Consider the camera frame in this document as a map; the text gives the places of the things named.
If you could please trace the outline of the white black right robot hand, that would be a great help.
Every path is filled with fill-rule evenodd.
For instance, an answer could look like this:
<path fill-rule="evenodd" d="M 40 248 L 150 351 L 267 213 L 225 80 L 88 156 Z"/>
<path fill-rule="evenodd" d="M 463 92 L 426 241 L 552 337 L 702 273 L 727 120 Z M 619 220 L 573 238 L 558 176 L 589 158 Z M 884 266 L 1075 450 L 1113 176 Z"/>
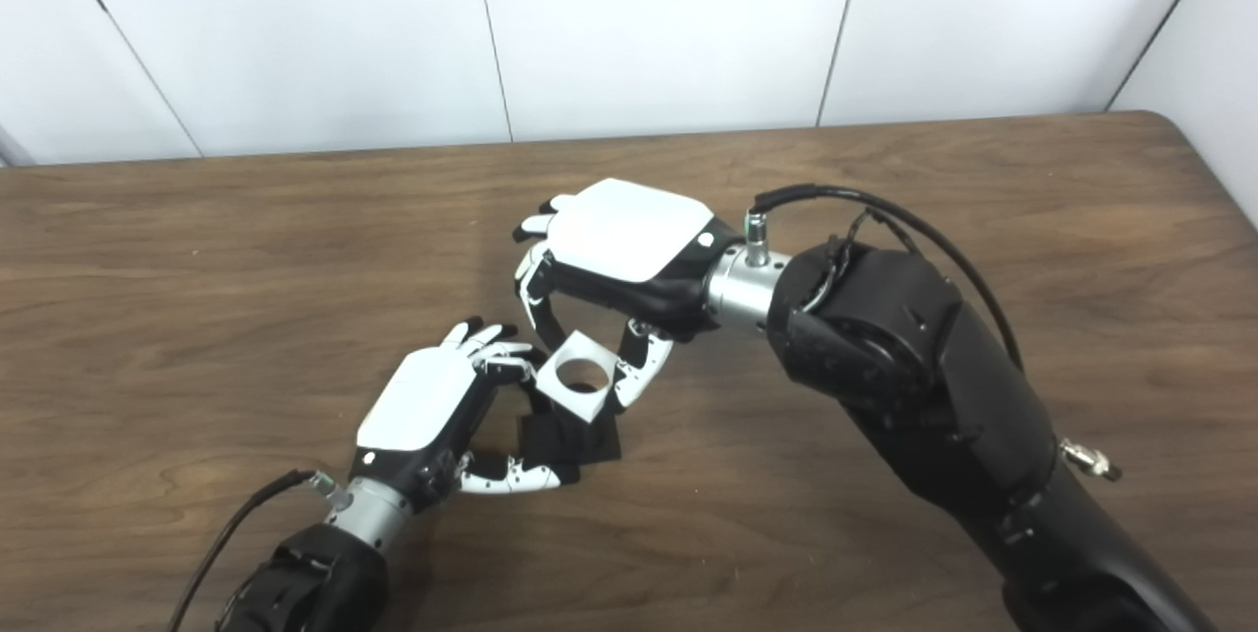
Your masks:
<path fill-rule="evenodd" d="M 554 375 L 540 390 L 585 422 L 605 408 L 632 407 L 665 363 L 672 346 L 717 327 L 710 308 L 710 274 L 743 238 L 703 201 L 616 179 L 557 195 L 512 233 L 530 245 L 515 272 L 515 292 L 531 327 L 551 353 L 610 370 L 594 405 L 567 395 Z M 623 342 L 611 353 L 569 332 L 554 315 L 554 293 L 625 315 Z"/>

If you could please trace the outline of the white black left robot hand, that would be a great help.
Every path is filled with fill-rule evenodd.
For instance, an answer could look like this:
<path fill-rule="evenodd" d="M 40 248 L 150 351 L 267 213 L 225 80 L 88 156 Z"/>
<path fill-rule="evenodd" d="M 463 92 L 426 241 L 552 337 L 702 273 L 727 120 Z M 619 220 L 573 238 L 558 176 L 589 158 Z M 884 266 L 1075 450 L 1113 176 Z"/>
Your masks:
<path fill-rule="evenodd" d="M 576 465 L 472 449 L 499 389 L 538 394 L 543 351 L 516 334 L 512 324 L 476 316 L 403 359 L 359 426 L 348 471 L 352 504 L 381 499 L 418 514 L 457 492 L 509 496 L 580 483 Z"/>

